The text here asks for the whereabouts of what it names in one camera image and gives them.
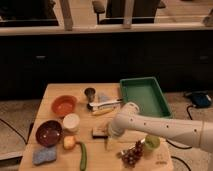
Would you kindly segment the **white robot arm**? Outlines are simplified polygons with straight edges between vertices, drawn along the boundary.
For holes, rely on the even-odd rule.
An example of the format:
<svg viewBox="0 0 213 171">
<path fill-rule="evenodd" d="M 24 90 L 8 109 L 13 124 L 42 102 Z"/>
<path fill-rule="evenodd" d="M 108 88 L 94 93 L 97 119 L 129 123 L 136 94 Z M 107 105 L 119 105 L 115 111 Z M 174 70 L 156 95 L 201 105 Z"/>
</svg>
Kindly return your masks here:
<svg viewBox="0 0 213 171">
<path fill-rule="evenodd" d="M 147 117 L 139 112 L 135 103 L 126 103 L 109 122 L 109 135 L 141 131 L 213 153 L 213 122 Z"/>
</svg>

